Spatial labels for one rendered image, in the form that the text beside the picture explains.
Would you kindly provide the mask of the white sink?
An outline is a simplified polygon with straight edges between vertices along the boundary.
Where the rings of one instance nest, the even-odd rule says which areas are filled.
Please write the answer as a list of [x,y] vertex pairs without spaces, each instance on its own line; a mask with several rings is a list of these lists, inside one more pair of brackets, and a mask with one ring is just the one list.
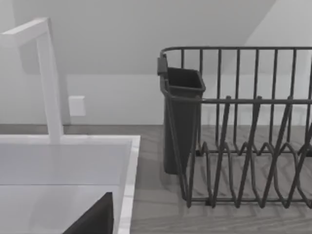
[[0,234],[62,234],[106,192],[113,234],[130,234],[140,136],[64,135],[0,144]]

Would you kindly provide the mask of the dark grey cutlery holder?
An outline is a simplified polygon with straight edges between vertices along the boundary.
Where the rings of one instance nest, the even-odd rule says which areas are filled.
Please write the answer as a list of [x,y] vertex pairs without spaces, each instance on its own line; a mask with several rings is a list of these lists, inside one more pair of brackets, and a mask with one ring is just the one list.
[[[206,86],[198,70],[169,67],[168,80],[171,94],[177,97],[202,97],[206,90]],[[195,103],[174,100],[172,101],[172,108],[177,133],[179,158],[182,163],[182,169],[185,171],[193,138]],[[163,166],[165,173],[170,175],[177,174],[174,145],[167,108],[164,108]]]

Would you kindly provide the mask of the white wall socket plate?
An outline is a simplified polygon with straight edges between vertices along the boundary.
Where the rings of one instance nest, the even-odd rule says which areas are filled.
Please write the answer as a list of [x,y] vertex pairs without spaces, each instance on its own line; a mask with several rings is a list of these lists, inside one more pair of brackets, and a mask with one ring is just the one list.
[[71,117],[86,116],[85,96],[69,96],[68,100]]

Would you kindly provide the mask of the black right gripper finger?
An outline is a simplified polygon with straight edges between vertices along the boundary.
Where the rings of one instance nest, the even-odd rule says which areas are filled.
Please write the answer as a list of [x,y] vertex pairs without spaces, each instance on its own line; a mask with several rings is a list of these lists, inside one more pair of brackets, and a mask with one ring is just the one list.
[[113,234],[113,193],[106,192],[62,234]]

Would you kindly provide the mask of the tall white tap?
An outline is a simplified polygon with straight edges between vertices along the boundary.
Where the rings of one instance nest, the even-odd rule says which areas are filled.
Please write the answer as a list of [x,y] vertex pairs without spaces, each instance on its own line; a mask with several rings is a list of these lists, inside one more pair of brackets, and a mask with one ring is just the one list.
[[0,144],[61,144],[61,139],[64,136],[59,76],[50,33],[50,19],[36,18],[0,34],[0,45],[3,47],[18,47],[32,40],[37,43],[48,134],[0,134]]

